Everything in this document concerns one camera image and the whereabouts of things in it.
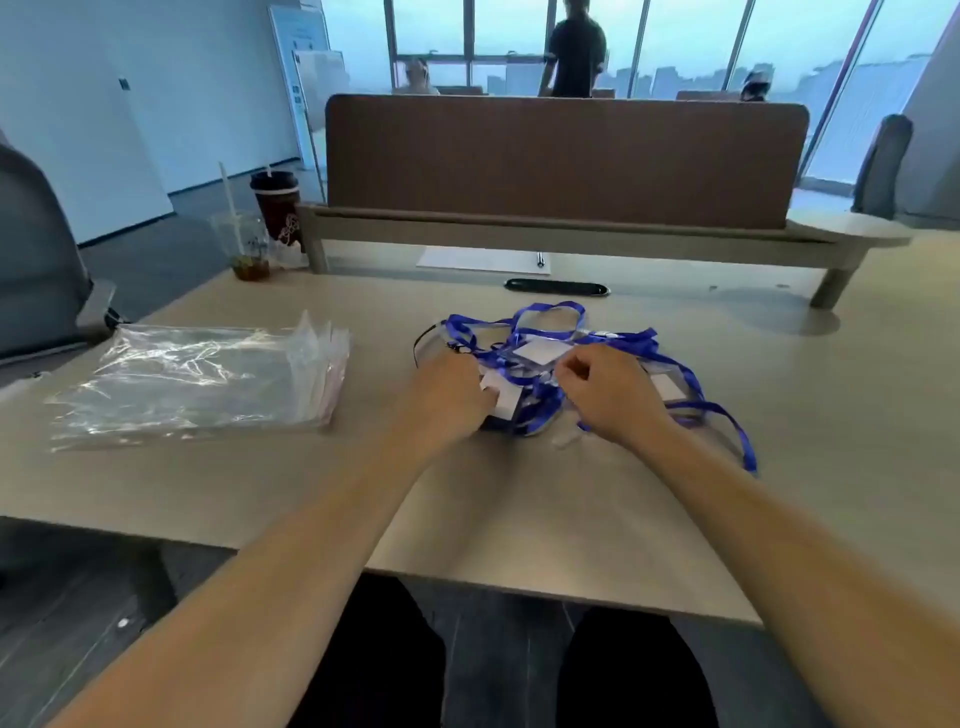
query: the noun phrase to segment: clear plastic bag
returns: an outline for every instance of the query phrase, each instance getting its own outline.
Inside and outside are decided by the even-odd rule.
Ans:
[[[53,449],[140,445],[250,427],[329,422],[347,371],[349,333],[128,325],[90,380],[51,397]]]

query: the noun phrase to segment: white wall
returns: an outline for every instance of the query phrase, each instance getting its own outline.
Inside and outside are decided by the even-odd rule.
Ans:
[[[92,4],[167,192],[298,155],[268,13],[295,0]]]
[[[0,127],[77,242],[172,211],[86,3],[0,2]]]
[[[903,112],[913,121],[914,133],[897,177],[897,206],[931,227],[960,226],[958,79],[960,10]]]

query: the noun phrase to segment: black pants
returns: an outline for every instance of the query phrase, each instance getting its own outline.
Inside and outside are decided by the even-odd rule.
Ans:
[[[290,728],[440,726],[444,641],[398,579],[363,574]],[[716,728],[707,680],[666,617],[594,608],[557,687],[558,728]]]

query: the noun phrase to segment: dark cup lid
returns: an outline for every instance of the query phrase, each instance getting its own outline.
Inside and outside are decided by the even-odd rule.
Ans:
[[[281,189],[296,189],[297,175],[293,172],[254,172],[250,175],[250,189],[277,192]]]

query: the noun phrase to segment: straw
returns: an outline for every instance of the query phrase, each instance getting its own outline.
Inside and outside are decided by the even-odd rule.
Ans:
[[[230,219],[233,221],[233,235],[237,239],[237,253],[243,253],[243,238],[240,235],[240,218],[237,216],[237,208],[233,203],[233,193],[230,192],[230,182],[227,179],[227,169],[224,167],[224,164],[221,161],[218,161],[217,164],[220,165],[220,177],[224,181],[224,191],[227,193],[227,204],[230,207]]]

